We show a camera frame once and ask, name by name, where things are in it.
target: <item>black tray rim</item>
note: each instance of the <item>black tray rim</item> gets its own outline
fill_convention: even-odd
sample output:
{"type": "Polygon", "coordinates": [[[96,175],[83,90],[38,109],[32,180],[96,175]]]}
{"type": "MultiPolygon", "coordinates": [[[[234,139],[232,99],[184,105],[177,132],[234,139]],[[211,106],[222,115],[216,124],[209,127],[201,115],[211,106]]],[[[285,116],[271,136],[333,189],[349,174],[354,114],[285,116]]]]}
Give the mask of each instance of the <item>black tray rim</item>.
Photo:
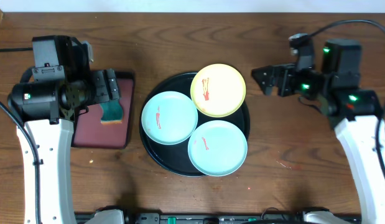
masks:
{"type": "MultiPolygon", "coordinates": [[[[158,164],[160,165],[163,169],[165,170],[168,170],[174,174],[178,174],[178,175],[181,175],[181,176],[184,176],[184,177],[203,177],[203,176],[206,176],[206,174],[202,173],[201,174],[198,174],[198,175],[186,175],[186,174],[183,174],[183,173],[180,173],[170,167],[167,167],[165,164],[163,164],[160,160],[158,160],[158,158],[156,158],[156,154],[151,151],[152,149],[148,149],[148,144],[147,144],[147,140],[145,140],[145,138],[149,139],[149,137],[146,135],[146,133],[144,132],[144,129],[142,128],[142,123],[141,123],[141,117],[142,117],[142,110],[144,109],[145,105],[147,104],[147,102],[153,97],[155,96],[159,89],[161,89],[163,86],[167,85],[168,82],[171,82],[172,80],[174,79],[179,79],[179,78],[183,78],[184,76],[190,76],[190,75],[193,75],[195,76],[198,72],[183,72],[183,73],[179,73],[179,74],[176,74],[174,76],[171,76],[169,78],[166,78],[165,80],[163,80],[162,82],[160,82],[157,86],[155,86],[155,88],[148,94],[145,102],[142,104],[142,108],[141,108],[141,112],[140,112],[140,118],[139,118],[139,132],[140,132],[140,138],[141,138],[141,142],[142,142],[142,145],[144,146],[145,150],[147,151],[148,155],[158,164]]],[[[245,101],[243,101],[242,105],[241,105],[241,109],[242,109],[242,114],[244,114],[243,118],[244,118],[244,131],[243,131],[243,134],[246,138],[246,140],[249,139],[249,134],[250,134],[250,114],[249,114],[249,109],[248,109],[248,105],[246,104],[245,101]]]]}

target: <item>round black tray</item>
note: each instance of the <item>round black tray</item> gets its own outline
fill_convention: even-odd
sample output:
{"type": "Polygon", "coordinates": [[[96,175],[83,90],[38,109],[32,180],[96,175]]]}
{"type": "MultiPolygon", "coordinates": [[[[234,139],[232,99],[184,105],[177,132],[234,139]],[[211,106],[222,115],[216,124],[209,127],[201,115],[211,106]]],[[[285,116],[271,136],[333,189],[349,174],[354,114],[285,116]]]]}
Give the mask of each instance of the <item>round black tray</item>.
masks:
{"type": "MultiPolygon", "coordinates": [[[[148,95],[147,99],[144,102],[142,108],[144,108],[145,104],[150,100],[153,96],[158,93],[162,93],[164,91],[177,91],[183,93],[184,95],[191,98],[190,87],[196,72],[187,72],[175,75],[170,77],[159,85],[157,85],[154,90],[148,95]]],[[[142,144],[147,150],[148,154],[156,161],[161,167],[184,176],[189,177],[199,177],[204,174],[197,170],[191,163],[190,158],[188,156],[188,141],[185,140],[176,145],[166,146],[159,144],[153,140],[151,140],[146,133],[144,132],[141,124],[141,114],[140,114],[140,137],[142,144]]],[[[240,130],[242,130],[246,139],[249,137],[250,131],[250,117],[248,106],[245,102],[243,102],[242,106],[235,111],[233,114],[226,116],[224,118],[211,118],[209,116],[204,115],[203,113],[198,111],[198,126],[204,124],[208,121],[213,120],[223,120],[228,121],[230,123],[235,124],[240,130]]]]}

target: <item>green led indicator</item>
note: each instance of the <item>green led indicator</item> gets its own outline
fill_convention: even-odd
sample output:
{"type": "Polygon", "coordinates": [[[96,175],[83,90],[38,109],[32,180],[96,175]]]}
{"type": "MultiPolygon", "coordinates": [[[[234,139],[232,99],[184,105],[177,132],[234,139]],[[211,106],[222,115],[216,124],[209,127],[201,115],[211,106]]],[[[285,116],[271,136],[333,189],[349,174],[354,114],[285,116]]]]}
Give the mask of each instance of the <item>green led indicator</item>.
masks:
{"type": "Polygon", "coordinates": [[[308,90],[310,88],[310,85],[308,84],[302,84],[303,90],[308,90]]]}
{"type": "Polygon", "coordinates": [[[348,96],[348,98],[351,100],[351,101],[357,101],[358,100],[358,97],[354,96],[354,95],[350,95],[348,96]]]}
{"type": "Polygon", "coordinates": [[[328,47],[324,47],[324,48],[323,48],[323,51],[324,51],[325,53],[329,53],[330,49],[329,49],[328,47]]]}
{"type": "Polygon", "coordinates": [[[25,100],[29,100],[30,99],[30,94],[29,93],[25,93],[24,94],[24,99],[25,100]]]}

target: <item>yellow plate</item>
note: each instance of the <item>yellow plate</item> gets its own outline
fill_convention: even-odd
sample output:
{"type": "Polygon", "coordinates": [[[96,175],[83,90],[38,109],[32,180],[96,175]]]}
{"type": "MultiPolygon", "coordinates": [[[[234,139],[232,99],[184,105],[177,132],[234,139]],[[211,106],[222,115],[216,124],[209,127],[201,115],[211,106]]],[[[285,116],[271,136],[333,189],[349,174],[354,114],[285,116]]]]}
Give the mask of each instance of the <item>yellow plate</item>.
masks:
{"type": "Polygon", "coordinates": [[[200,112],[214,118],[234,113],[243,103],[246,85],[233,67],[214,64],[201,69],[191,84],[191,98],[200,112]]]}

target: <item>wooden table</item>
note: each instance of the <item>wooden table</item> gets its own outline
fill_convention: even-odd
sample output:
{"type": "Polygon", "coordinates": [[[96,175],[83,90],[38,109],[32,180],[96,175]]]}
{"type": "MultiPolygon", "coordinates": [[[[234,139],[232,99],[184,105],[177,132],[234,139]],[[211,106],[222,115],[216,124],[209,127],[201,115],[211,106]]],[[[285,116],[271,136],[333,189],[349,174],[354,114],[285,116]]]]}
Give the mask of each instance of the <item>wooden table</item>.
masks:
{"type": "MultiPolygon", "coordinates": [[[[5,14],[0,48],[28,47],[35,36],[70,35],[89,41],[92,69],[133,69],[136,89],[132,136],[123,150],[72,149],[73,204],[77,212],[120,204],[165,213],[261,213],[266,207],[297,211],[324,206],[359,213],[359,201],[341,145],[327,119],[297,97],[263,96],[253,68],[293,62],[287,38],[340,19],[376,19],[385,14],[5,14]],[[146,153],[139,114],[148,93],[163,79],[211,63],[236,67],[246,80],[251,116],[249,152],[226,177],[172,174],[146,153]]],[[[351,24],[315,38],[318,68],[329,38],[363,44],[362,87],[385,97],[385,37],[374,27],[351,24]]],[[[0,54],[0,100],[34,65],[32,52],[0,54]]],[[[0,111],[0,223],[22,223],[24,179],[15,125],[0,111]]]]}

